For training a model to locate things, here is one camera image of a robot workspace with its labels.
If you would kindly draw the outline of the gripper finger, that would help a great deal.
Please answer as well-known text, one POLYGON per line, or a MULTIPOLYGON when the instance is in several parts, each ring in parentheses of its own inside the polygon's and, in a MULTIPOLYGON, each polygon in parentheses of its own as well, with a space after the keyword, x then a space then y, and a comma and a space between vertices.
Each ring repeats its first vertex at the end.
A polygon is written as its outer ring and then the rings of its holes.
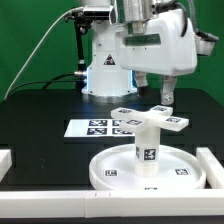
POLYGON ((139 97, 146 97, 149 95, 150 88, 147 82, 147 74, 145 72, 136 71, 134 74, 135 83, 139 97))
POLYGON ((161 76, 161 104, 171 105, 174 102, 174 90, 177 83, 176 76, 161 76))

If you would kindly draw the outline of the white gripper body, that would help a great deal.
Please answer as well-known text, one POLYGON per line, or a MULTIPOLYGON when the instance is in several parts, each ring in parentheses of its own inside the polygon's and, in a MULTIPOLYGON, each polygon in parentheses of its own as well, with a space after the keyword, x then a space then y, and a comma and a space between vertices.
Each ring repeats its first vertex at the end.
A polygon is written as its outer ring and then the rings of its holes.
POLYGON ((170 10, 146 22, 143 34, 129 34, 126 25, 116 29, 116 51, 123 69, 167 76, 190 74, 197 66, 191 22, 184 27, 183 11, 170 10))

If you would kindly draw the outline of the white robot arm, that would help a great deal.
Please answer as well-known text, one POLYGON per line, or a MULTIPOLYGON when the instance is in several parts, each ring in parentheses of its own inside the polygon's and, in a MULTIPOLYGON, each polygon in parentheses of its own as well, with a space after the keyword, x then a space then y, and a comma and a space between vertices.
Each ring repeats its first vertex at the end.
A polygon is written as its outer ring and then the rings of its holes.
POLYGON ((177 78, 197 65, 195 34, 177 0, 80 0, 93 30, 92 62, 83 92, 103 101, 148 91, 161 76, 163 105, 174 102, 177 78))

